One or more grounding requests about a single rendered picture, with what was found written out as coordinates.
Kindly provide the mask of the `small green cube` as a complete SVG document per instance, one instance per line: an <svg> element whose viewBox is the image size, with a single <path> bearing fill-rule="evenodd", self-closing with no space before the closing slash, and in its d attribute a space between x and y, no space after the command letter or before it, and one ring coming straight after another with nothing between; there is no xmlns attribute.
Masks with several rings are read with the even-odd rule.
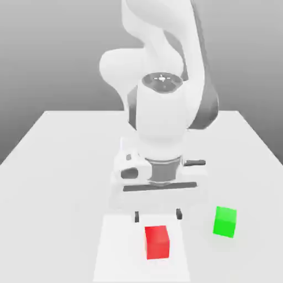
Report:
<svg viewBox="0 0 283 283"><path fill-rule="evenodd" d="M233 238L237 223L237 210L217 206L214 218L213 233Z"/></svg>

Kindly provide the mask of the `small red cube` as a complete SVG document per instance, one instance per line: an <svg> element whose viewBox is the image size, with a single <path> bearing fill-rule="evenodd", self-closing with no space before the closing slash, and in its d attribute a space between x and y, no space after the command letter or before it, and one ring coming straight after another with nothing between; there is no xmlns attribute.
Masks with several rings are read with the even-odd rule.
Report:
<svg viewBox="0 0 283 283"><path fill-rule="evenodd" d="M167 259L170 255L170 238L166 226L147 226L145 251L148 260Z"/></svg>

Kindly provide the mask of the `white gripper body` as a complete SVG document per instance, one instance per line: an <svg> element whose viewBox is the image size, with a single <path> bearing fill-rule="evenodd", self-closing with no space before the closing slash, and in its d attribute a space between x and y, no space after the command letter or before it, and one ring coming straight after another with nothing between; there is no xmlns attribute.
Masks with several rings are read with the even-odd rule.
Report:
<svg viewBox="0 0 283 283"><path fill-rule="evenodd" d="M177 179L165 186L111 175L110 206L120 210L175 210L203 202L207 197L206 169L182 169Z"/></svg>

